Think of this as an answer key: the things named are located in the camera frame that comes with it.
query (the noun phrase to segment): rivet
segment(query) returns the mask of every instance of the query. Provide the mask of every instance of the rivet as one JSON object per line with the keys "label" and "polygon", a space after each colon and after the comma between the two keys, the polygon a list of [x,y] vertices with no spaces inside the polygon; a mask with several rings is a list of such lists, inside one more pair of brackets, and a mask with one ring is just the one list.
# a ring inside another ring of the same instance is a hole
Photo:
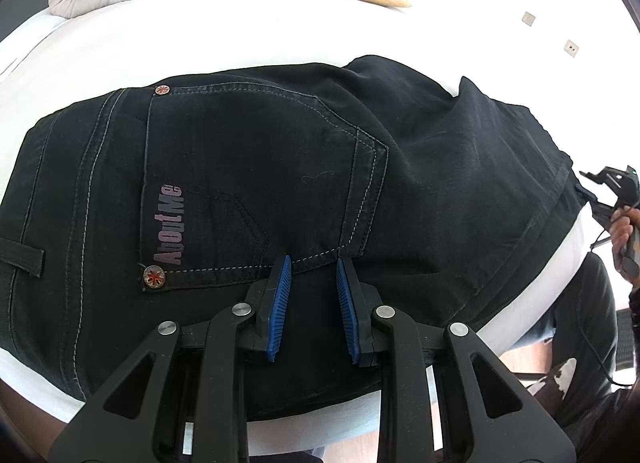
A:
{"label": "rivet", "polygon": [[462,322],[454,322],[449,329],[456,337],[463,337],[469,333],[469,328]]}
{"label": "rivet", "polygon": [[251,313],[251,304],[247,302],[238,302],[238,304],[236,304],[231,309],[231,311],[234,313],[234,315],[237,315],[239,317],[249,315]]}
{"label": "rivet", "polygon": [[160,266],[147,266],[142,274],[142,278],[145,281],[145,285],[152,289],[162,288],[166,281],[164,269]]}
{"label": "rivet", "polygon": [[396,310],[394,310],[391,306],[378,306],[376,308],[376,315],[380,318],[392,318],[396,314]]}
{"label": "rivet", "polygon": [[175,330],[177,329],[178,327],[175,325],[175,322],[166,320],[158,326],[158,333],[161,335],[171,335],[172,333],[175,333]]}

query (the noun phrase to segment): white bed sheet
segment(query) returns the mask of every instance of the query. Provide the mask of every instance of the white bed sheet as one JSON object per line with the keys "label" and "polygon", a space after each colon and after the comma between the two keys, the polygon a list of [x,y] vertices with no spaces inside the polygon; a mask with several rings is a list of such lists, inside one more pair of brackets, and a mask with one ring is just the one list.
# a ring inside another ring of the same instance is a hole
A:
{"label": "white bed sheet", "polygon": [[[455,95],[466,61],[463,53],[438,53],[437,43],[423,46],[424,32],[411,10],[357,0],[135,0],[69,20],[40,40],[0,84],[0,196],[24,134],[39,118],[116,88],[268,64],[344,66],[375,54],[428,75]],[[513,345],[575,275],[590,221],[585,207],[539,277],[479,332],[495,352]],[[0,378],[63,421],[82,406],[1,350]],[[369,432],[377,428],[379,404],[373,393],[302,416],[251,423],[251,453],[309,449]]]}

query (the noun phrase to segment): human hand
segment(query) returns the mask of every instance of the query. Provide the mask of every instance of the human hand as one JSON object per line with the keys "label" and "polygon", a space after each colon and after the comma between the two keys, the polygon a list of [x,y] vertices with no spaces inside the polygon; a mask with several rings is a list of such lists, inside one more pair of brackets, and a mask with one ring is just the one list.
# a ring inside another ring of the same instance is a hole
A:
{"label": "human hand", "polygon": [[[640,228],[640,210],[637,208],[624,207],[613,212],[611,216],[611,242],[613,244],[613,262],[616,266],[616,270],[620,273],[620,266],[622,264],[621,250],[626,246],[629,241],[629,237],[634,232],[634,226]],[[640,287],[640,277],[635,279],[629,279],[621,274],[626,281],[631,283],[634,288]]]}

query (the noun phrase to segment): ribbed blue rubber pad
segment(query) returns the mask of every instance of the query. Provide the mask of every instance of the ribbed blue rubber pad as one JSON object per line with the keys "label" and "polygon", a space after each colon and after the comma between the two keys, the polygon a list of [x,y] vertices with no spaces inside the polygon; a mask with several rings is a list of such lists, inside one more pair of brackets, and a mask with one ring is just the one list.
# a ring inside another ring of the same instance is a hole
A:
{"label": "ribbed blue rubber pad", "polygon": [[267,358],[270,362],[276,359],[282,342],[282,329],[284,328],[284,316],[287,313],[289,291],[291,290],[291,258],[286,255],[284,264],[278,279],[278,287],[273,297],[273,307],[269,316],[269,343],[267,345]]}
{"label": "ribbed blue rubber pad", "polygon": [[347,349],[354,364],[360,362],[360,339],[358,337],[358,318],[351,297],[351,289],[347,280],[347,273],[344,271],[344,262],[338,259],[338,266],[335,272],[338,286],[338,299],[342,310],[342,324],[344,325],[344,335],[347,338]]}

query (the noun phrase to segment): wooden floor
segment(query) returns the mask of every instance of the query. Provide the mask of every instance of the wooden floor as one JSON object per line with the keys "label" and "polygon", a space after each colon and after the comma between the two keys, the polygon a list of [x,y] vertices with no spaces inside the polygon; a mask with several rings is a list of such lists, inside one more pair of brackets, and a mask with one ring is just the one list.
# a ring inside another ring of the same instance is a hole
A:
{"label": "wooden floor", "polygon": [[[519,373],[546,373],[551,364],[551,344],[542,342],[508,351],[500,360],[511,370]],[[431,408],[435,448],[442,447],[440,414],[438,406]],[[324,463],[375,463],[378,456],[378,432],[336,443],[327,447]]]}

